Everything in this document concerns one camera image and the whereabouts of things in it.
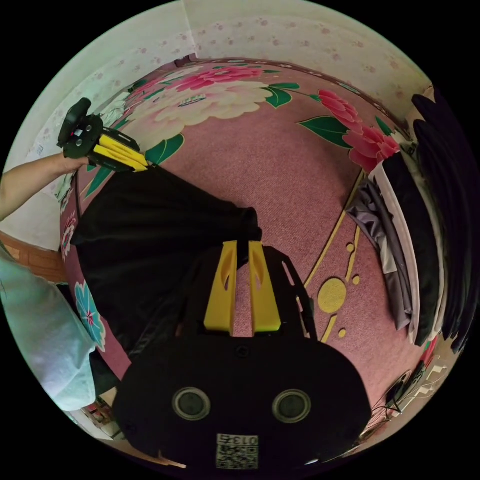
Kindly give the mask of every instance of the blue flower print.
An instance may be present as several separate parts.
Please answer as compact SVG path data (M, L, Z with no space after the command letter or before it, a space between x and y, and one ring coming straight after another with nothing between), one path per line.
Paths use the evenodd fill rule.
M83 285L75 285L76 308L80 314L81 322L87 329L91 339L98 345L102 352L105 351L105 326L95 306L94 299L90 293L87 282Z

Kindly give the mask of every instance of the folded clothes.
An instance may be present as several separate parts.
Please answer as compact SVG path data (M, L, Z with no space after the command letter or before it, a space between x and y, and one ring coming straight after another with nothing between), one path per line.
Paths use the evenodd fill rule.
M410 341L421 346L434 328L440 291L439 256L430 216L401 153L380 163L369 178L373 182L376 180L384 198L386 195L395 198L394 209L389 211L394 219L397 216L397 222L401 217L401 225L396 226L397 232L401 229L403 235L410 239L403 242L403 252L406 258L414 259L414 265L407 263L407 269L410 280L414 280L413 284L410 282L412 295L418 296L412 298L417 298L417 303L412 301L408 332Z
M363 180L346 213L378 251L395 326L401 330L412 319L412 289L402 244L378 186Z
M445 224L448 292L442 333L455 338L454 352L465 345L480 303L480 171L449 105L435 89L435 102L415 95L424 120L413 124L418 160Z

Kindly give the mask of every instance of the pink carpet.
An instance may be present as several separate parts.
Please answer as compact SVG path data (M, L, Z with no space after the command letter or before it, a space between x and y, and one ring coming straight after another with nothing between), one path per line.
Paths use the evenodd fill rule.
M409 344L406 330L396 331L377 253L362 233L356 237L354 222L343 216L331 238L362 171L350 159L359 157L339 146L342 122L299 122L317 117L334 122L337 114L345 125L355 111L368 127L393 129L398 122L351 86L291 64L223 59L172 68L149 75L132 93L119 129L170 172L256 209L264 245L290 256L302 280L311 277L307 288L315 299L319 337L336 315L326 343L352 361L376 404L417 365L423 349ZM323 103L316 97L319 91ZM332 94L341 102L326 101L325 95L335 98ZM342 111L333 107L339 105ZM99 171L79 173L83 210L107 177ZM98 185L96 191L92 185ZM322 311L317 297L330 278L339 280L324 288ZM344 289L344 297L335 296L335 286ZM235 335L251 336L250 322L244 267L237 279Z

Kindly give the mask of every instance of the pink peony print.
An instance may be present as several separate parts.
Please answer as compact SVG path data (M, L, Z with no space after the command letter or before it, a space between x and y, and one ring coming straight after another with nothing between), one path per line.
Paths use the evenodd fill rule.
M122 132L136 139L143 152L163 140L199 125L209 118L222 120L256 112L273 93L259 81L231 81L204 86L195 92L175 88L142 102L128 118Z
M319 90L318 97L324 107L330 110L331 114L345 125L349 130L362 133L362 119L359 113L346 100L340 98L336 93L329 90Z
M60 250L63 262L65 262L69 255L70 240L72 240L72 237L74 236L76 223L77 220L75 219L75 213L72 213L66 221L65 229L63 230L63 235L61 238Z
M376 127L361 126L361 132L348 131L342 138L352 147L350 160L370 173L379 163L400 151L398 143Z
M226 82L236 82L238 80L254 79L262 74L258 68L248 68L243 66L215 68L184 78L175 85L169 86L169 89L175 88L177 92L185 90L199 90L214 84L223 84Z

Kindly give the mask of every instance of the person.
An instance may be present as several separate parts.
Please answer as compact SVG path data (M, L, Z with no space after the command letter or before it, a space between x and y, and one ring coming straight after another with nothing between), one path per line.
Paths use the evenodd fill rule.
M5 172L0 180L0 221L51 182L88 162L59 153ZM56 405L72 412L92 404L94 341L59 288L17 263L1 241L0 299L23 358Z

